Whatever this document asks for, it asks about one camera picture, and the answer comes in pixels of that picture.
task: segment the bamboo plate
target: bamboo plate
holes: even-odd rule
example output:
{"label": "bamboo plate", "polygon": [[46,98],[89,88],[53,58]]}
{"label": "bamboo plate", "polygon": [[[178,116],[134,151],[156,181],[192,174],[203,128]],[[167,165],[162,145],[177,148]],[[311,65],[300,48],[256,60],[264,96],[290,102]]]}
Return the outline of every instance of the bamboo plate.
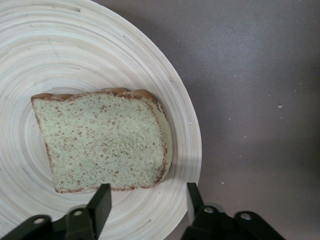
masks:
{"label": "bamboo plate", "polygon": [[125,87],[162,103],[173,161],[157,187],[112,193],[101,240],[161,240],[186,213],[198,182],[201,135],[189,95],[161,51],[128,21],[89,0],[0,1],[0,236],[36,214],[55,221],[93,192],[54,191],[30,97]]}

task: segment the round plate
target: round plate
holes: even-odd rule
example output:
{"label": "round plate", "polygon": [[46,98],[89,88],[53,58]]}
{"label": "round plate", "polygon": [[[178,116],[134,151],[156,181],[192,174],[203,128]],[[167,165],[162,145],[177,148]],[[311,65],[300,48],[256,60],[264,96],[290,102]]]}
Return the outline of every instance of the round plate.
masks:
{"label": "round plate", "polygon": [[198,182],[201,135],[189,95],[160,50],[128,21],[88,0],[0,2],[0,236],[25,219],[55,221],[93,192],[57,193],[30,97],[102,88],[146,89],[173,134],[168,176],[151,189],[112,192],[101,240],[164,239]]}

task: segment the gray background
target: gray background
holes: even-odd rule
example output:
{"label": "gray background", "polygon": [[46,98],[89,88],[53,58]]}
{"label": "gray background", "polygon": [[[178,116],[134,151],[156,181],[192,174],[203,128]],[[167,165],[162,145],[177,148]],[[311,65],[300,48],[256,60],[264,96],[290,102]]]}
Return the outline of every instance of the gray background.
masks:
{"label": "gray background", "polygon": [[319,240],[320,1],[95,2],[180,75],[201,130],[203,200],[256,212],[288,240]]}

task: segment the screw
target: screw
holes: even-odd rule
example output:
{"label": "screw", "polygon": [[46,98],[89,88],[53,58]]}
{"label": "screw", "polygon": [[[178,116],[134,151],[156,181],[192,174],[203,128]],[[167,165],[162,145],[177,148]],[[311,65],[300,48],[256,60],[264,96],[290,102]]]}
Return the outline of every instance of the screw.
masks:
{"label": "screw", "polygon": [[33,224],[40,224],[44,221],[45,219],[43,217],[37,218],[36,220],[33,221]]}
{"label": "screw", "polygon": [[203,211],[205,211],[208,214],[213,214],[214,213],[214,209],[210,206],[206,206]]}
{"label": "screw", "polygon": [[79,216],[79,215],[81,215],[81,214],[82,214],[82,211],[81,211],[81,210],[75,211],[75,212],[73,213],[74,216]]}
{"label": "screw", "polygon": [[244,220],[248,220],[248,221],[251,220],[251,216],[246,212],[241,213],[240,217]]}

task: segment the bread slice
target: bread slice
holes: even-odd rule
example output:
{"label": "bread slice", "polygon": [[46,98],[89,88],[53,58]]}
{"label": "bread slice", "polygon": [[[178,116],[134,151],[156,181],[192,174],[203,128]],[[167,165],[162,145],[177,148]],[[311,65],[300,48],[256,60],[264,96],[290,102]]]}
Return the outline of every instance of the bread slice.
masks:
{"label": "bread slice", "polygon": [[31,97],[54,189],[152,188],[168,174],[173,143],[159,101],[146,90],[105,88]]}

